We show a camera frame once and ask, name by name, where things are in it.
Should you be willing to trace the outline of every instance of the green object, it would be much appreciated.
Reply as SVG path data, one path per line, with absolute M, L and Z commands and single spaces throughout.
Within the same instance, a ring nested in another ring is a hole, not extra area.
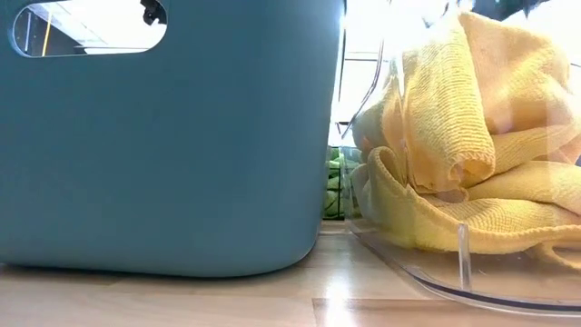
M 343 203 L 340 199 L 341 178 L 340 168 L 342 164 L 347 164 L 348 168 L 355 168 L 359 164 L 345 160 L 339 148 L 332 148 L 330 159 L 327 161 L 329 167 L 329 179 L 327 180 L 327 191 L 325 196 L 325 216 L 326 220 L 343 219 Z

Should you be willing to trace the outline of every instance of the yellow microfiber towel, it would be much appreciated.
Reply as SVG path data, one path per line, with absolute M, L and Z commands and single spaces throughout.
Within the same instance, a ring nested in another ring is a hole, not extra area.
M 472 13 L 447 15 L 393 60 L 384 96 L 353 125 L 363 216 L 393 243 L 528 251 L 581 270 L 581 119 L 551 40 Z

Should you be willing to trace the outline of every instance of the clear plastic container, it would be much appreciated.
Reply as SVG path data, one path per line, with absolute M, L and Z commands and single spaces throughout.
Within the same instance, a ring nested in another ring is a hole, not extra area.
M 570 23 L 535 20 L 567 4 L 508 19 L 471 1 L 385 4 L 375 78 L 342 136 L 342 202 L 364 243 L 442 296 L 581 313 L 581 51 L 559 38 Z

